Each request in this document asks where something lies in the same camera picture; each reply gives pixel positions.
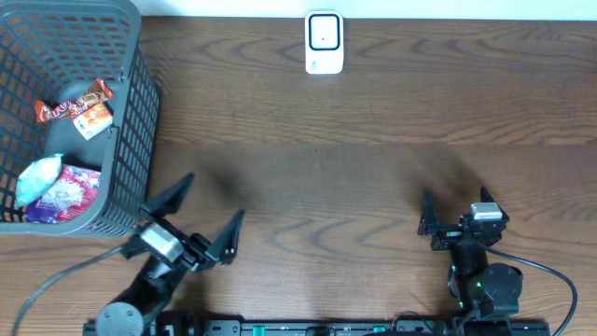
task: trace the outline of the white background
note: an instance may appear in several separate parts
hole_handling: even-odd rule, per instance
[[[132,0],[142,15],[304,18],[597,20],[597,0]]]

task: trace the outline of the snack package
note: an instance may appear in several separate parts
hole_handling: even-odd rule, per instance
[[[100,173],[63,164],[52,187],[27,206],[25,219],[48,224],[73,220],[89,209],[99,188]]]
[[[58,178],[61,166],[62,154],[54,154],[48,158],[32,162],[19,175],[15,194],[15,208],[18,209],[40,198]]]
[[[73,122],[85,140],[89,140],[110,126],[112,115],[104,103],[99,103],[74,118]]]
[[[55,119],[74,118],[87,111],[90,107],[114,97],[114,93],[105,85],[104,81],[96,78],[91,87],[73,102],[64,102],[56,108],[51,108],[44,102],[36,99],[34,103],[35,120],[46,122]]]

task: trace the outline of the wooden tabletop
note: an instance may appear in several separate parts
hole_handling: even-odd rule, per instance
[[[197,176],[170,220],[213,239],[247,211],[231,266],[172,307],[246,319],[390,319],[456,309],[447,252],[416,235],[423,190],[456,222],[487,186],[511,216],[495,248],[576,283],[567,335],[597,333],[597,31],[590,22],[345,21],[335,76],[304,70],[303,20],[145,18],[161,86],[150,194]],[[4,237],[0,333],[47,277],[121,241]],[[145,257],[61,281],[22,335],[80,335]],[[524,272],[520,317],[552,331],[571,294]]]

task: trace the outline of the purple package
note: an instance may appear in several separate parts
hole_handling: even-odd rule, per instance
[[[100,173],[63,164],[56,182],[29,204],[25,219],[37,223],[64,223],[82,215],[97,196]]]

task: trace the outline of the gray basket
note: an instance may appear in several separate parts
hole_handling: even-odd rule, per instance
[[[137,8],[128,0],[0,0],[0,13],[0,234],[126,234],[145,199],[160,103],[137,45]],[[108,131],[85,141],[70,119],[35,122],[35,98],[74,101],[97,77],[115,93]],[[54,153],[101,170],[98,196],[70,222],[23,222],[14,208],[17,178]]]

